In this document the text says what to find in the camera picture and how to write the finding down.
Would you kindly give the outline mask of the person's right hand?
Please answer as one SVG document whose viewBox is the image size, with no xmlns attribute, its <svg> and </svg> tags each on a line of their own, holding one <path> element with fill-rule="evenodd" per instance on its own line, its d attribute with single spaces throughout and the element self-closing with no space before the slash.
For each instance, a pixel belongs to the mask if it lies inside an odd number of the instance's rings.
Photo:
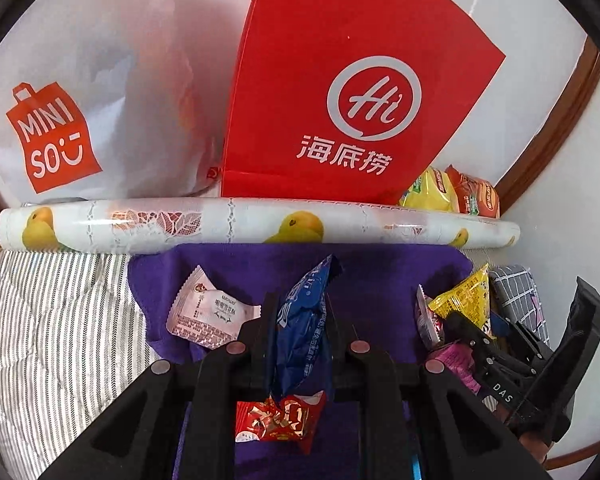
<svg viewBox="0 0 600 480">
<path fill-rule="evenodd" d="M 505 422 L 509 410 L 503 404 L 498 404 L 493 414 L 500 422 Z M 546 461 L 547 454 L 550 452 L 550 446 L 545 444 L 539 436 L 532 434 L 532 432 L 527 432 L 526 434 L 522 434 L 518 438 L 518 441 L 540 464 Z"/>
</svg>

